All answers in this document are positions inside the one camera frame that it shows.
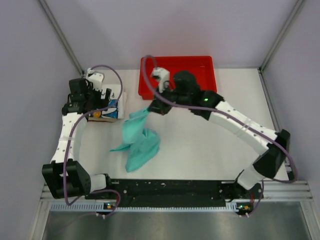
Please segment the teal t-shirt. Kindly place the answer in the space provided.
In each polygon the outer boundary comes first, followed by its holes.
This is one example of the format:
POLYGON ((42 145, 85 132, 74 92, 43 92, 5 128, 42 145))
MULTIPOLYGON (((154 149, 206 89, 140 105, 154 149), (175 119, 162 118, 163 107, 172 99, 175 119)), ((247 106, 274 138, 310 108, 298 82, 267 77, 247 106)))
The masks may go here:
POLYGON ((145 127, 149 115, 147 108, 129 114, 122 124, 122 143, 111 152, 128 152, 126 172, 134 172, 157 155, 160 136, 153 129, 145 127))

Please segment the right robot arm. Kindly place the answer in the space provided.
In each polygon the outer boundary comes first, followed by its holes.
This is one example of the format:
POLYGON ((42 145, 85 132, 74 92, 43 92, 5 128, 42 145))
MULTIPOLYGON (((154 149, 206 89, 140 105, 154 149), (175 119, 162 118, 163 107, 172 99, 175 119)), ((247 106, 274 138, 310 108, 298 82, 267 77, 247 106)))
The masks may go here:
POLYGON ((246 117, 223 96, 212 90, 200 89, 195 76, 189 71, 174 74, 174 88, 169 83, 170 72, 165 68, 155 67, 151 77, 158 86, 151 90, 154 99, 148 111, 165 115, 173 107, 187 109, 230 131, 258 154, 258 158, 242 170, 235 180, 233 192, 237 197, 245 198, 256 183, 266 178, 274 179, 283 162, 290 159, 291 135, 287 130, 275 131, 246 117))

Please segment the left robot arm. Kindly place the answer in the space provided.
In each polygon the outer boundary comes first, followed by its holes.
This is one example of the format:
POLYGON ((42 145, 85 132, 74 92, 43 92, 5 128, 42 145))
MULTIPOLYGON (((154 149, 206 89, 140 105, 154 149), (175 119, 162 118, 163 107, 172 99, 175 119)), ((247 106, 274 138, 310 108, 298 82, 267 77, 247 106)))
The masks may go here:
POLYGON ((80 164, 82 135, 88 123, 87 112, 106 107, 111 90, 103 89, 104 76, 91 74, 69 81, 70 93, 62 107, 62 129, 57 149, 42 175, 55 199, 87 196, 97 192, 109 198, 114 191, 107 174, 90 175, 80 164))

